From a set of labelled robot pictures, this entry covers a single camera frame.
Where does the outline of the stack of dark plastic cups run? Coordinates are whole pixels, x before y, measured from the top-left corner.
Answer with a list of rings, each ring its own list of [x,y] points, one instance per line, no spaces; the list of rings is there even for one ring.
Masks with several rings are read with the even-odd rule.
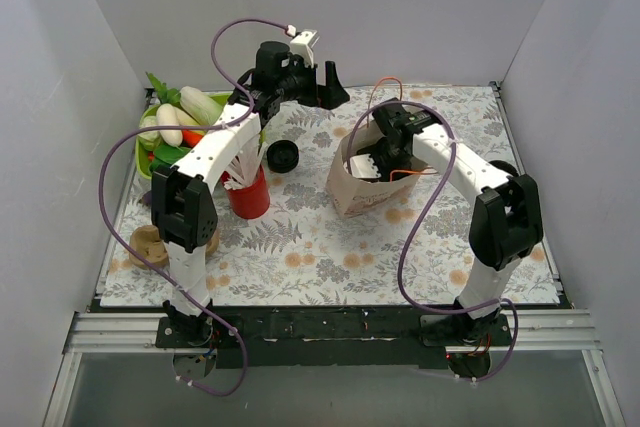
[[[503,160],[491,160],[490,164],[492,166],[494,166],[495,168],[506,172],[508,176],[510,177],[518,177],[519,176],[519,172],[517,170],[517,168],[515,166],[513,166],[512,164],[510,164],[509,162],[503,161]]]

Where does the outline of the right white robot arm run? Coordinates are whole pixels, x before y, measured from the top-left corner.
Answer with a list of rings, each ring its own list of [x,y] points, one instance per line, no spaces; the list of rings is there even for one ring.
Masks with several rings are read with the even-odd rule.
[[[513,272],[543,239],[538,185],[506,163],[491,163],[456,138],[449,122],[423,104],[390,99],[366,110],[383,135],[385,147],[371,147],[373,164],[386,171],[404,155],[427,164],[441,180],[426,205],[432,207],[446,185],[453,186],[472,212],[469,245],[473,263],[463,290],[446,308],[408,302],[435,316],[429,341],[475,344],[497,322],[507,305],[503,293]]]

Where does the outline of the paper takeout bag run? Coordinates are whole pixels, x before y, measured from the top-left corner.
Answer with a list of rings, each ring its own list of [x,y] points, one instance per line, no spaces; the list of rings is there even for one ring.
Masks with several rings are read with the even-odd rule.
[[[394,170],[389,180],[380,177],[375,180],[361,180],[350,175],[347,166],[357,151],[375,144],[380,138],[386,138],[391,144],[393,134],[388,132],[389,121],[404,113],[415,113],[415,108],[394,105],[368,114],[358,127],[349,130],[340,141],[334,154],[327,178],[327,191],[332,197],[337,213],[342,217],[355,217],[412,192],[422,176],[435,175],[436,170],[410,155],[409,170]]]

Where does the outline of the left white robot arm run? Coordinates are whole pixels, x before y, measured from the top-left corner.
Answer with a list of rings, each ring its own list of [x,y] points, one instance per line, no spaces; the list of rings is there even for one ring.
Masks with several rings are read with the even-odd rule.
[[[206,285],[206,245],[218,216],[212,192],[231,161],[256,139],[282,103],[333,110],[349,101],[334,62],[325,64],[324,84],[316,79],[314,30],[298,33],[288,43],[261,43],[255,65],[238,85],[216,122],[189,153],[152,175],[152,223],[168,253],[168,274],[176,285],[164,302],[173,332],[193,347],[205,345],[213,324],[204,308],[211,298]]]

